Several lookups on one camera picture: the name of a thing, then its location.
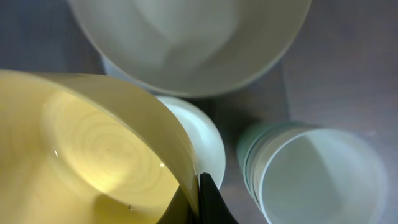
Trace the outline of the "cream cup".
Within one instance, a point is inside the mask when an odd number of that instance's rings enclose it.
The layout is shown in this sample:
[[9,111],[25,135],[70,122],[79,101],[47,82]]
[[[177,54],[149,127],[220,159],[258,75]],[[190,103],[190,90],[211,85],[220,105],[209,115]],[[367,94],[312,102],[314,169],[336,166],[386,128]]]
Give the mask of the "cream cup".
[[268,223],[377,223],[386,170],[362,139],[314,126],[261,143],[251,180]]

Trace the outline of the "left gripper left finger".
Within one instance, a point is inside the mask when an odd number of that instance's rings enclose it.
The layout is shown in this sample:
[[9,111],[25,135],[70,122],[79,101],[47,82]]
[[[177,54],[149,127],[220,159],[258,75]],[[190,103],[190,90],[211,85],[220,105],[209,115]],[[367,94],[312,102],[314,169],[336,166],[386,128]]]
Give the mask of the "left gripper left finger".
[[179,187],[157,224],[187,223],[190,223],[190,204],[183,190]]

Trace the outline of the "white small bowl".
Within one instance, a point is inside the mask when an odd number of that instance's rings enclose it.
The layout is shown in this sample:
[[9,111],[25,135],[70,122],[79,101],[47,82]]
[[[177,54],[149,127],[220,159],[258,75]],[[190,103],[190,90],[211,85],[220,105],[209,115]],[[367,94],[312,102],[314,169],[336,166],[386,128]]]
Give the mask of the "white small bowl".
[[220,132],[214,122],[195,105],[171,96],[158,96],[178,119],[193,145],[195,168],[199,174],[208,173],[218,188],[226,170],[226,153]]

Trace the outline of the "mint green cup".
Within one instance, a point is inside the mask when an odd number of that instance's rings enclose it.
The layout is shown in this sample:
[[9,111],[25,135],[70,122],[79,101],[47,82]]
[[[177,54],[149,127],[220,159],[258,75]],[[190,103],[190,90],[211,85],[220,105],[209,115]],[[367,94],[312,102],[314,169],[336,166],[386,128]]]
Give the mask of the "mint green cup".
[[273,133],[277,133],[291,126],[299,126],[300,122],[286,123],[255,123],[250,125],[241,135],[236,147],[236,157],[239,167],[243,174],[246,187],[248,187],[247,163],[250,153],[252,153],[256,144],[264,137]]

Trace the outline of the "grey cup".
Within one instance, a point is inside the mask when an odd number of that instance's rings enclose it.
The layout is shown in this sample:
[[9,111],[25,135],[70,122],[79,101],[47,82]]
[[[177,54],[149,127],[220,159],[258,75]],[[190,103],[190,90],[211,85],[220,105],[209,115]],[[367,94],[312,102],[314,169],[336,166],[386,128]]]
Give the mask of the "grey cup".
[[[273,138],[274,136],[276,136],[277,134],[280,134],[280,133],[282,133],[282,132],[284,132],[284,131],[288,131],[288,130],[294,129],[294,128],[310,129],[310,128],[313,128],[313,125],[301,123],[301,125],[299,125],[299,126],[291,126],[291,127],[288,127],[287,129],[283,129],[283,130],[281,130],[281,131],[278,131],[277,133],[273,133],[273,134],[264,136],[263,138],[265,138],[266,141],[268,141],[269,139],[272,139],[272,138]],[[254,159],[255,159],[255,156],[256,156],[256,154],[257,154],[257,152],[258,152],[258,149],[256,149],[256,147],[259,147],[259,146],[261,146],[261,145],[262,145],[262,143],[261,143],[261,140],[260,140],[260,141],[256,144],[256,146],[254,147],[252,153],[250,153],[249,159],[248,159],[248,163],[247,163],[247,170],[246,170],[247,175],[248,175],[248,187],[246,187],[246,188],[247,188],[247,190],[248,190],[250,196],[252,197],[252,199],[255,201],[255,203],[256,203],[256,205],[257,205],[258,208],[260,208],[260,205],[259,205],[258,199],[257,199],[257,197],[256,197],[256,194],[254,193],[254,187],[253,187],[253,183],[252,183],[252,180],[251,180],[251,179],[252,179],[252,173],[253,173],[253,171],[252,171],[253,168],[252,168],[252,167],[254,166]]]

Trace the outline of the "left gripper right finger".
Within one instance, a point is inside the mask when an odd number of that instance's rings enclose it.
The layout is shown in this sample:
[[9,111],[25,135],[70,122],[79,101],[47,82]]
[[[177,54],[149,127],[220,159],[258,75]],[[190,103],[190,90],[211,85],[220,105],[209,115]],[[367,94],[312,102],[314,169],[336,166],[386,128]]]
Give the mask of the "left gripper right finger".
[[238,224],[211,175],[206,172],[200,175],[199,206],[201,224]]

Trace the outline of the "yellow small bowl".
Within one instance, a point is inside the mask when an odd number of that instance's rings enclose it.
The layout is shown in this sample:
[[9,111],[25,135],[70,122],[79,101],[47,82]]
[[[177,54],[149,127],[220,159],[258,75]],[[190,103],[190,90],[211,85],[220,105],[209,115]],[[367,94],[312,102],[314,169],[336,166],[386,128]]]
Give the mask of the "yellow small bowl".
[[104,75],[1,71],[2,223],[157,223],[193,146],[155,96]]

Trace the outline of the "beige bowl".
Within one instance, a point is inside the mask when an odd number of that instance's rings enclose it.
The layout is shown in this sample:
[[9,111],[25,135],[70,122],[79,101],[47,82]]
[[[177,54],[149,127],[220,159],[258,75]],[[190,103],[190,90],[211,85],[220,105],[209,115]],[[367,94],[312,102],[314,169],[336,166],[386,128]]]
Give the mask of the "beige bowl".
[[115,72],[180,97],[240,89],[267,73],[303,25],[311,0],[74,0],[87,38]]

